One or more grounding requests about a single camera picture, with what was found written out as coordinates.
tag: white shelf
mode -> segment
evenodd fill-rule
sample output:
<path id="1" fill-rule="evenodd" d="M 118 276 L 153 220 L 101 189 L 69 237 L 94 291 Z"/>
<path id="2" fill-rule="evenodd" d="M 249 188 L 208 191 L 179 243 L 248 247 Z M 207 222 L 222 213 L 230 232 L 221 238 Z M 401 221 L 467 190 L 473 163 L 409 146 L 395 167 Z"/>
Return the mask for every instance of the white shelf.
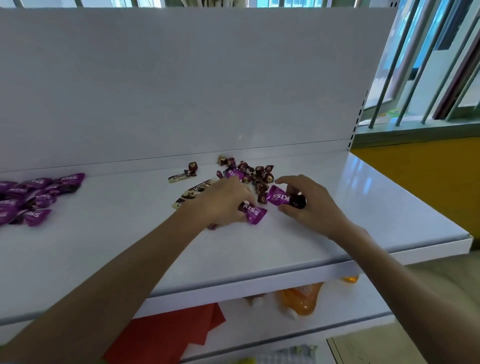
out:
<path id="1" fill-rule="evenodd" d="M 293 320 L 278 308 L 274 293 L 263 307 L 245 299 L 220 304 L 227 320 L 208 333 L 204 346 L 191 344 L 182 362 L 227 363 L 293 345 L 314 345 L 332 336 L 393 321 L 390 309 L 365 275 L 356 284 L 339 280 L 320 289 L 317 307 L 307 317 Z"/>
<path id="2" fill-rule="evenodd" d="M 439 252 L 445 256 L 468 251 L 471 240 L 465 230 L 348 152 L 247 161 L 275 165 L 276 177 L 310 175 L 384 249 L 402 254 L 399 260 L 404 264 L 439 257 Z M 134 170 L 135 163 L 126 170 Z M 0 325 L 45 311 L 165 220 L 184 190 L 213 178 L 218 169 L 215 164 L 200 164 L 198 177 L 170 184 L 168 177 L 185 165 L 116 173 L 109 164 L 102 167 L 109 172 L 97 170 L 76 194 L 62 196 L 44 225 L 0 229 Z M 335 243 L 272 207 L 267 205 L 269 212 L 256 226 L 234 224 L 202 232 L 168 270 L 153 291 L 155 298 L 147 300 L 137 316 L 358 272 Z M 422 254 L 412 250 L 421 247 L 427 247 Z M 315 269 L 316 275 L 308 269 Z"/>

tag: orange bottle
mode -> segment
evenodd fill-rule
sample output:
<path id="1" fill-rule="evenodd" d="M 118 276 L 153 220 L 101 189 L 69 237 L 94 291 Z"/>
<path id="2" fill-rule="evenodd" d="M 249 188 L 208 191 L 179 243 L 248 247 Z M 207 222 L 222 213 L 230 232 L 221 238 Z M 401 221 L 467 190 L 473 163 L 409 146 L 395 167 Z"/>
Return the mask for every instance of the orange bottle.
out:
<path id="1" fill-rule="evenodd" d="M 342 281 L 347 282 L 347 283 L 357 283 L 359 280 L 359 276 L 354 276 L 354 277 L 343 277 Z"/>
<path id="2" fill-rule="evenodd" d="M 317 297 L 323 282 L 280 291 L 286 314 L 292 318 L 312 314 L 317 305 Z"/>

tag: metal bar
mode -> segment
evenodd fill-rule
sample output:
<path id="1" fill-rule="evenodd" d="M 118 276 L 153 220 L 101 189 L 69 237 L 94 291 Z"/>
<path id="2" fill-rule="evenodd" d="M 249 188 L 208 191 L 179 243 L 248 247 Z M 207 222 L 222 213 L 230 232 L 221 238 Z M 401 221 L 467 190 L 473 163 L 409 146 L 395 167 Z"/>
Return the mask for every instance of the metal bar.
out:
<path id="1" fill-rule="evenodd" d="M 452 118 L 452 115 L 453 113 L 456 111 L 456 109 L 458 108 L 458 105 L 460 105 L 460 102 L 462 102 L 462 99 L 463 99 L 463 96 L 465 96 L 465 94 L 467 93 L 468 89 L 470 88 L 471 84 L 473 83 L 473 81 L 475 80 L 475 78 L 477 77 L 477 74 L 479 73 L 480 71 L 480 62 L 477 64 L 477 66 L 475 67 L 475 69 L 473 70 L 473 73 L 470 75 L 470 77 L 468 78 L 468 81 L 467 81 L 467 84 L 463 87 L 462 89 L 462 92 L 460 92 L 460 95 L 458 95 L 458 97 L 456 98 L 455 100 L 455 104 L 452 106 L 452 108 L 450 109 L 450 112 L 448 113 L 445 121 L 449 121 L 451 118 Z"/>
<path id="2" fill-rule="evenodd" d="M 435 32 L 435 35 L 433 36 L 432 42 L 427 50 L 427 53 L 425 54 L 425 58 L 423 59 L 420 68 L 417 72 L 417 75 L 415 76 L 415 80 L 413 81 L 412 88 L 410 89 L 410 92 L 408 93 L 407 99 L 405 100 L 405 103 L 403 104 L 402 110 L 400 111 L 400 114 L 396 120 L 395 126 L 400 126 L 400 123 L 402 122 L 403 116 L 405 115 L 405 112 L 407 112 L 408 105 L 410 104 L 410 101 L 412 100 L 413 93 L 415 92 L 415 89 L 417 88 L 421 75 L 423 74 L 423 71 L 425 70 L 425 66 L 427 65 L 428 59 L 430 58 L 433 48 L 435 48 L 435 44 L 437 44 L 437 40 L 440 37 L 440 33 L 443 30 L 443 27 L 445 25 L 445 22 L 447 21 L 448 15 L 450 14 L 450 11 L 452 10 L 453 4 L 455 3 L 455 0 L 449 0 L 447 7 L 445 8 L 445 12 L 440 19 L 440 23 L 438 24 L 438 28 Z"/>
<path id="3" fill-rule="evenodd" d="M 395 56 L 392 60 L 392 65 L 388 70 L 387 78 L 385 79 L 384 87 L 382 88 L 382 92 L 380 93 L 380 97 L 378 98 L 377 106 L 375 107 L 375 111 L 373 112 L 372 119 L 370 120 L 369 128 L 373 129 L 373 125 L 375 124 L 375 120 L 377 119 L 378 113 L 380 111 L 380 107 L 382 106 L 382 102 L 384 100 L 385 94 L 387 93 L 388 85 L 390 84 L 390 80 L 392 79 L 393 72 L 395 71 L 396 63 L 400 58 L 400 53 L 402 52 L 403 45 L 405 40 L 407 39 L 408 31 L 410 30 L 410 26 L 413 22 L 413 17 L 417 12 L 417 8 L 419 6 L 420 0 L 413 0 L 412 8 L 410 9 L 410 14 L 408 15 L 407 23 L 405 24 L 405 29 L 403 30 L 402 37 L 400 38 L 400 42 L 398 43 L 398 47 L 395 52 Z"/>
<path id="4" fill-rule="evenodd" d="M 470 36 L 473 33 L 473 30 L 475 29 L 475 26 L 477 25 L 479 17 L 480 17 L 480 7 L 477 10 L 477 14 L 475 15 L 475 18 L 473 19 L 472 24 L 470 24 L 470 28 L 468 29 L 467 33 L 465 34 L 465 37 L 463 38 L 462 44 L 460 44 L 460 47 L 458 48 L 458 51 L 457 51 L 455 57 L 453 58 L 452 63 L 450 64 L 450 67 L 448 67 L 448 70 L 445 73 L 445 76 L 444 76 L 443 80 L 440 82 L 440 85 L 438 86 L 437 91 L 433 95 L 433 97 L 430 101 L 430 104 L 428 105 L 427 110 L 425 111 L 425 114 L 423 114 L 423 117 L 421 119 L 422 124 L 425 124 L 425 121 L 427 120 L 427 117 L 430 114 L 430 111 L 433 109 L 433 106 L 435 105 L 435 102 L 437 101 L 438 96 L 440 95 L 443 87 L 447 83 L 448 76 L 450 76 L 450 73 L 452 72 L 453 68 L 455 67 L 456 62 L 460 58 L 460 55 L 462 54 L 463 49 L 467 45 L 468 39 L 470 38 Z"/>

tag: red paper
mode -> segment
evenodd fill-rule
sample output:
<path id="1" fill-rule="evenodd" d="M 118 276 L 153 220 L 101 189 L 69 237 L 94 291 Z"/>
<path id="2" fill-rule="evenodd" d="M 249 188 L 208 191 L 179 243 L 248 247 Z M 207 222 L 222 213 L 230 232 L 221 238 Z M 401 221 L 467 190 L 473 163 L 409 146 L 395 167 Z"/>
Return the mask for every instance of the red paper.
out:
<path id="1" fill-rule="evenodd" d="M 204 345 L 225 322 L 217 303 L 132 320 L 104 355 L 108 364 L 177 364 L 189 343 Z"/>

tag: lower shelf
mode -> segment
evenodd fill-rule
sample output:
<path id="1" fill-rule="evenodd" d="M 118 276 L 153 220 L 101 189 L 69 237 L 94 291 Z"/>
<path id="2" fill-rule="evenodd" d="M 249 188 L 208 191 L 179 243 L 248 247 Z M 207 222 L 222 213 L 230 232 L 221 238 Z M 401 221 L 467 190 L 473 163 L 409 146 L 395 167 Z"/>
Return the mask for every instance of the lower shelf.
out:
<path id="1" fill-rule="evenodd" d="M 315 312 L 293 320 L 283 315 L 273 293 L 262 307 L 245 299 L 220 303 L 227 319 L 212 330 L 206 344 L 190 345 L 183 363 L 228 363 L 293 345 L 318 345 L 330 336 L 391 323 L 394 317 L 365 275 L 356 284 L 326 282 L 320 290 Z"/>

